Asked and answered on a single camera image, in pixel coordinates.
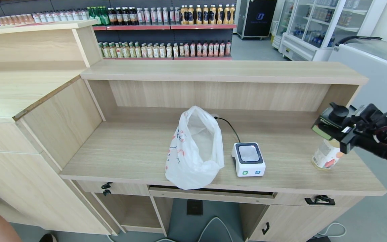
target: logo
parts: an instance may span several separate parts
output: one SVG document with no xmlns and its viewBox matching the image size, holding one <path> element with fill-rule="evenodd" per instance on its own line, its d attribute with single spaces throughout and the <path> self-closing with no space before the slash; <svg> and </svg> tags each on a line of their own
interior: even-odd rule
<svg viewBox="0 0 387 242">
<path fill-rule="evenodd" d="M 258 15 L 256 16 L 256 20 L 263 20 L 265 17 L 265 14 L 263 12 L 258 12 Z"/>
</svg>

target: black cable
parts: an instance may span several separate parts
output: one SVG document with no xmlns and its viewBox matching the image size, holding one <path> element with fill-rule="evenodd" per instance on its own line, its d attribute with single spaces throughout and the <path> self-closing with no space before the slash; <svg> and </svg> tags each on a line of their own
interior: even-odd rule
<svg viewBox="0 0 387 242">
<path fill-rule="evenodd" d="M 228 120 L 226 120 L 226 119 L 224 119 L 224 118 L 219 118 L 219 117 L 214 117 L 214 118 L 215 118 L 215 119 L 221 119 L 221 120 L 223 120 L 223 121 L 227 122 L 227 123 L 229 124 L 229 126 L 232 128 L 232 130 L 234 131 L 235 135 L 237 135 L 238 143 L 241 143 L 241 141 L 240 141 L 240 137 L 238 137 L 238 134 L 237 134 L 237 132 L 235 132 L 235 129 L 234 129 L 234 127 L 232 127 L 232 125 L 229 123 L 229 121 L 228 121 Z"/>
</svg>

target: display fridge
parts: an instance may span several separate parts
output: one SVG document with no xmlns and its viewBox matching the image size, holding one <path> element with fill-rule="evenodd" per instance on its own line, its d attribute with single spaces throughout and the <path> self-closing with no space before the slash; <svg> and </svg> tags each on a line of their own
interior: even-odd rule
<svg viewBox="0 0 387 242">
<path fill-rule="evenodd" d="M 387 0 L 296 0 L 279 51 L 295 61 L 327 61 L 349 36 L 371 36 Z"/>
<path fill-rule="evenodd" d="M 275 33 L 273 33 L 273 47 L 278 49 L 280 42 L 282 41 L 282 35 L 288 30 L 290 18 L 292 16 L 292 10 L 294 8 L 295 0 L 286 0 Z"/>
</svg>

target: power cord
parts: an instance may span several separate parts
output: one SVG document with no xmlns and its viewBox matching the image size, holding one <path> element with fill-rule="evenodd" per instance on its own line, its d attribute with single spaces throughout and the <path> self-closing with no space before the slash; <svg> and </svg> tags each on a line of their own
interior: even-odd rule
<svg viewBox="0 0 387 242">
<path fill-rule="evenodd" d="M 337 224 L 337 225 L 340 225 L 341 227 L 343 227 L 344 232 L 343 232 L 342 234 L 340 234 L 340 235 L 331 235 L 331 236 L 327 236 L 327 233 L 328 233 L 329 228 L 330 228 L 332 225 L 334 225 L 334 224 Z M 325 230 L 325 233 L 317 233 L 317 234 L 316 234 L 315 236 L 313 236 L 313 237 L 319 238 L 318 235 L 320 235 L 320 236 L 323 236 L 323 237 L 327 236 L 328 238 L 338 238 L 338 237 L 345 236 L 345 235 L 346 235 L 346 231 L 347 231 L 347 230 L 346 230 L 346 227 L 344 227 L 343 224 L 340 224 L 340 223 L 337 223 L 337 222 L 333 222 L 332 224 L 328 225 L 327 229 Z"/>
<path fill-rule="evenodd" d="M 214 118 L 215 118 L 216 120 L 217 120 L 217 119 L 221 119 L 221 120 L 227 122 L 227 123 L 229 124 L 229 126 L 231 127 L 231 129 L 234 131 L 235 135 L 237 135 L 238 143 L 241 143 L 240 137 L 238 137 L 237 132 L 235 132 L 234 127 L 232 127 L 231 123 L 230 123 L 228 120 L 226 120 L 226 119 L 224 119 L 224 118 L 220 118 L 220 117 L 214 117 Z"/>
</svg>

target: white plastic bag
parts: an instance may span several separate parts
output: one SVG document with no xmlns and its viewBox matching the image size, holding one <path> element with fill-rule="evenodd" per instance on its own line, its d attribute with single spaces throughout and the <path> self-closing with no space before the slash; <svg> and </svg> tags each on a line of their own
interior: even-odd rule
<svg viewBox="0 0 387 242">
<path fill-rule="evenodd" d="M 178 188 L 199 189 L 210 184 L 223 167 L 217 121 L 197 106 L 183 112 L 168 150 L 166 178 Z"/>
</svg>

